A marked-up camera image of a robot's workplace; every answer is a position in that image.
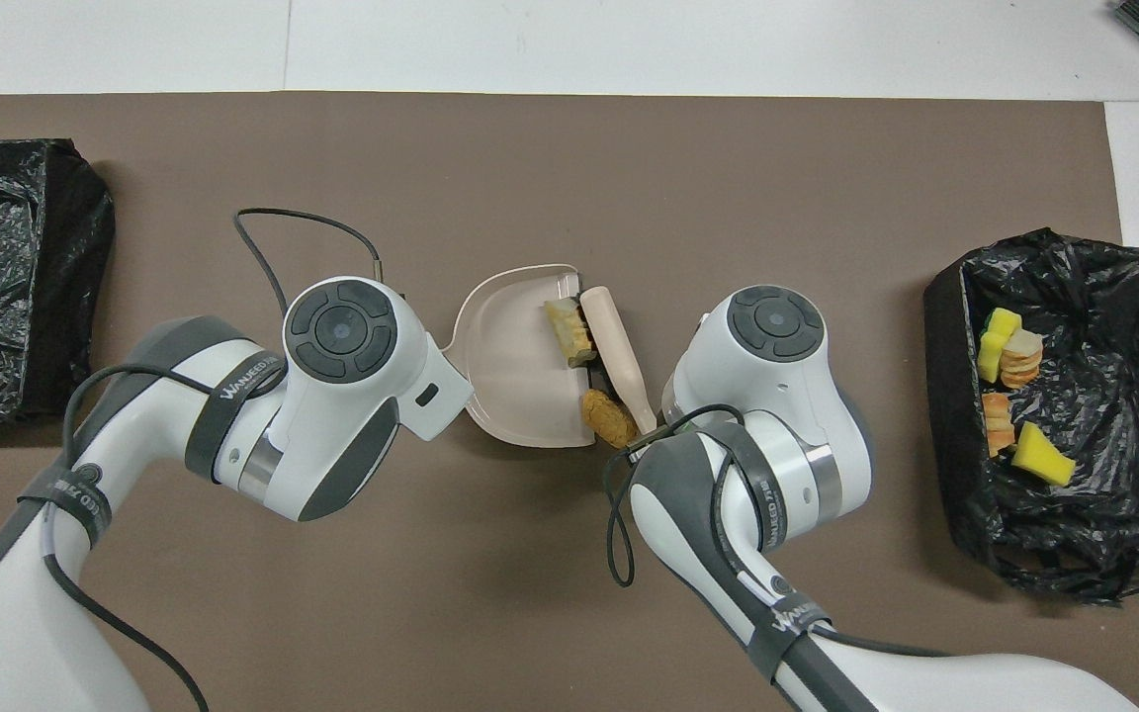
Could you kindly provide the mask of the beige foam chunk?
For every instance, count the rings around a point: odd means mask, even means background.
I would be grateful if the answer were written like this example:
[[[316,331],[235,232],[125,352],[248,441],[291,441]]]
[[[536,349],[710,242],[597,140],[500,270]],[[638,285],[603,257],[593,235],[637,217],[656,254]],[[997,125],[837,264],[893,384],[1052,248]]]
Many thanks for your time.
[[[589,337],[589,327],[577,298],[544,301],[543,310],[570,368],[583,368],[597,359],[598,352]]]
[[[1022,388],[1034,380],[1043,355],[1043,336],[1019,328],[1011,334],[1000,355],[1000,382],[1008,388]]]

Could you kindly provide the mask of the beige hand brush black bristles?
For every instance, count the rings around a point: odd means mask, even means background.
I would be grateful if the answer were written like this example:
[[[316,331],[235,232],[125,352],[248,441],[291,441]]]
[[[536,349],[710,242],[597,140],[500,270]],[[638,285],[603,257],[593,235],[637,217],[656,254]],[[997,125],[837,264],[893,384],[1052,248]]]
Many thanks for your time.
[[[577,306],[597,352],[588,365],[592,386],[625,411],[639,434],[656,431],[658,418],[613,294],[606,287],[588,288],[577,294]]]

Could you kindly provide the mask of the beige plastic dustpan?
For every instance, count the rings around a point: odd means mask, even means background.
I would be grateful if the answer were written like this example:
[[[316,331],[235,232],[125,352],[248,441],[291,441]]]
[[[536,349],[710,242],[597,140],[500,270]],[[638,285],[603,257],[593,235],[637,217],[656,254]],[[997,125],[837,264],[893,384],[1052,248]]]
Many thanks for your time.
[[[472,419],[497,440],[532,449],[575,449],[596,441],[581,416],[583,368],[570,368],[544,303],[581,290],[568,263],[526,265],[491,276],[462,302],[446,359],[472,383]]]

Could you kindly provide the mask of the orange-brown bread roll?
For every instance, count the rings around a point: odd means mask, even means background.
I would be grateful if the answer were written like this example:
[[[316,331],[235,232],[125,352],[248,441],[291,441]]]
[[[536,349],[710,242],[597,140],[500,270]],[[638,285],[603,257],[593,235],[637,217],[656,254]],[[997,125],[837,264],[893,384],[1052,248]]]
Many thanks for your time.
[[[639,427],[626,408],[597,388],[587,388],[583,393],[581,416],[588,427],[614,449],[624,449],[639,437]]]

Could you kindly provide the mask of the green and yellow sponge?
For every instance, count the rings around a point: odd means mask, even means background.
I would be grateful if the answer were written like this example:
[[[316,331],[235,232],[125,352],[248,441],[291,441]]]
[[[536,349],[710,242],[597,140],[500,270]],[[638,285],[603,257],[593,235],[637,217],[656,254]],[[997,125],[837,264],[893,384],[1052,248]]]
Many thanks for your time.
[[[995,306],[978,338],[976,368],[982,382],[993,384],[999,378],[1001,355],[1008,339],[1021,329],[1022,318],[1016,311]]]

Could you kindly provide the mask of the orange striped toy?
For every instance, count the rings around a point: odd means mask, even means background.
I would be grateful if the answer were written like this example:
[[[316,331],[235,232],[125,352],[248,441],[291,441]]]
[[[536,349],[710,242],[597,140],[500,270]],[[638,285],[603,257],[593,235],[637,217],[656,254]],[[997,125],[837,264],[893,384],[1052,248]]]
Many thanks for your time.
[[[981,394],[981,403],[984,410],[989,456],[995,457],[1016,443],[1015,425],[1009,419],[1008,394],[983,393]]]

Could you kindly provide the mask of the yellow sponge wedge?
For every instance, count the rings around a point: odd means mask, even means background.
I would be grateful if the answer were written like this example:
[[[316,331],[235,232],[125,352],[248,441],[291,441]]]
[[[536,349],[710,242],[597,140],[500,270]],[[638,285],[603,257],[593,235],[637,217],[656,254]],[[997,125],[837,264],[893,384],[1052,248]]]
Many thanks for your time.
[[[1076,472],[1076,461],[1062,455],[1058,447],[1054,447],[1044,436],[1039,425],[1032,422],[1021,424],[1021,432],[1009,463],[1014,468],[1035,475],[1049,486],[1070,486]]]

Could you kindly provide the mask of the open bin black bag liner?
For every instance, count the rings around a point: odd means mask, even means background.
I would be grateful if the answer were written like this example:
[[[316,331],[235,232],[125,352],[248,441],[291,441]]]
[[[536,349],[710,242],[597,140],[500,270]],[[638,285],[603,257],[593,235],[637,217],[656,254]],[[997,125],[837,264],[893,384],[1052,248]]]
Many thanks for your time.
[[[1041,370],[1008,388],[1075,461],[1057,486],[991,455],[978,339],[995,308],[1040,334]],[[1079,601],[1139,594],[1139,249],[1041,228],[973,249],[923,290],[932,449],[950,537],[1008,586]]]

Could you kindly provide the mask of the brown paper table mat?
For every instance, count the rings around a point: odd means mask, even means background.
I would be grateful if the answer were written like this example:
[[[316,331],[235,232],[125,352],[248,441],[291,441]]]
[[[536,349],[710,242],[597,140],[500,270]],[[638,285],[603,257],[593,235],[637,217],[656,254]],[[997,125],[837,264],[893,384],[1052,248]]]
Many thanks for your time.
[[[849,635],[1087,668],[1139,704],[1139,595],[1021,594],[948,537],[921,293],[1049,226],[1120,238],[1099,103],[385,93],[0,96],[0,138],[58,136],[108,181],[117,238],[96,368],[180,316],[279,347],[236,208],[376,243],[439,342],[495,272],[570,263],[618,302],[653,400],[735,289],[813,301],[871,432],[872,494],[775,555]],[[584,712],[782,709],[708,609],[637,546],[611,581],[607,447],[535,450],[469,416],[401,433],[343,512],[290,523],[175,463],[144,475],[81,584],[166,646],[210,706]]]

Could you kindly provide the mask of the box covered by black bag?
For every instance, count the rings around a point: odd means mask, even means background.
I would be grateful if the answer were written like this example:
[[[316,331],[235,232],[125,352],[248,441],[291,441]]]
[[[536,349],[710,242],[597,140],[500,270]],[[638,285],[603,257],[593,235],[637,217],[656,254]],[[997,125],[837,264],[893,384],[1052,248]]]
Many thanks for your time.
[[[62,414],[89,377],[114,237],[108,185],[73,141],[0,140],[0,424]]]

